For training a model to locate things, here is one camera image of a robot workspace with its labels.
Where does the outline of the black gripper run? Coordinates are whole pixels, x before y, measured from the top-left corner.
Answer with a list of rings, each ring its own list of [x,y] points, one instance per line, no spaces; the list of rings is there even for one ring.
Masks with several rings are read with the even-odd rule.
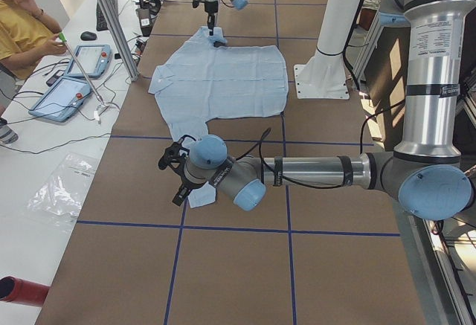
[[[208,14],[207,26],[209,35],[214,35],[214,28],[216,23],[216,14],[218,12],[218,1],[205,1],[205,12]]]
[[[201,188],[205,183],[203,181],[202,182],[191,181],[185,175],[183,164],[180,164],[179,166],[174,167],[173,171],[175,174],[179,175],[181,178],[181,185],[177,193],[173,197],[173,204],[177,206],[181,206],[193,190],[197,190]]]

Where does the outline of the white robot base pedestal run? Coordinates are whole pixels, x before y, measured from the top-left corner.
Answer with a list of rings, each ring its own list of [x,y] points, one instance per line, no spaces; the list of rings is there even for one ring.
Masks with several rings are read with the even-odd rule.
[[[328,0],[315,54],[306,64],[294,66],[299,99],[350,98],[344,51],[360,4],[361,0]]]

